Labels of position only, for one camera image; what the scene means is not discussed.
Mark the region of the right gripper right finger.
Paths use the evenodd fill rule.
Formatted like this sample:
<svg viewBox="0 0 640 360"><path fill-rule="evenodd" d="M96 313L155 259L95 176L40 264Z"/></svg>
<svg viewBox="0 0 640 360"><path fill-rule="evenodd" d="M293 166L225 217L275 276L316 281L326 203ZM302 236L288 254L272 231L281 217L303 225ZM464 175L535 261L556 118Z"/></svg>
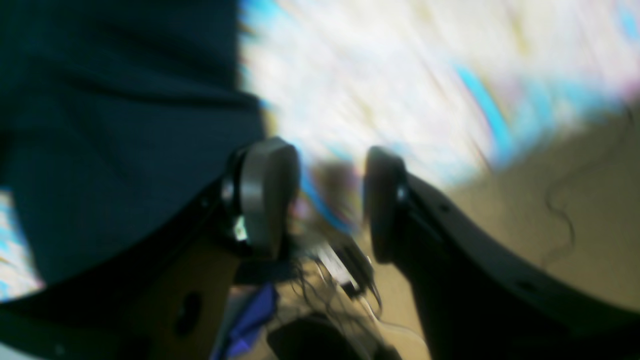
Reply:
<svg viewBox="0 0 640 360"><path fill-rule="evenodd" d="M374 257L409 282L433 360L637 360L639 314L503 247L382 146L366 153Z"/></svg>

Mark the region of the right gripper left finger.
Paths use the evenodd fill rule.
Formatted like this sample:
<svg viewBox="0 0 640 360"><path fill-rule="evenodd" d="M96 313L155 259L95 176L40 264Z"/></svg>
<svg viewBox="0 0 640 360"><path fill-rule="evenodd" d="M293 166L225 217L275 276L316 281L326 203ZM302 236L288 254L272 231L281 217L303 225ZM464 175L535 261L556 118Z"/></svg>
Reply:
<svg viewBox="0 0 640 360"><path fill-rule="evenodd" d="M119 316L122 360L211 357L240 264L281 252L300 173L298 152L283 139L246 146L131 250L142 272Z"/></svg>

